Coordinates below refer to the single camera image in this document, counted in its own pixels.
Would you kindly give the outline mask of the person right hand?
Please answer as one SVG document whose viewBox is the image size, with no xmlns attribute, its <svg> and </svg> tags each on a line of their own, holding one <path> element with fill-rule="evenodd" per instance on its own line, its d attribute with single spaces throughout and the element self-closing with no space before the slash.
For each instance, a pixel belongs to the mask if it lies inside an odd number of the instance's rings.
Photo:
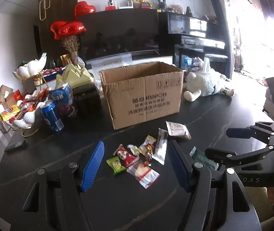
<svg viewBox="0 0 274 231">
<path fill-rule="evenodd" d="M 267 199 L 269 203 L 274 204 L 274 187 L 267 188 Z"/>
</svg>

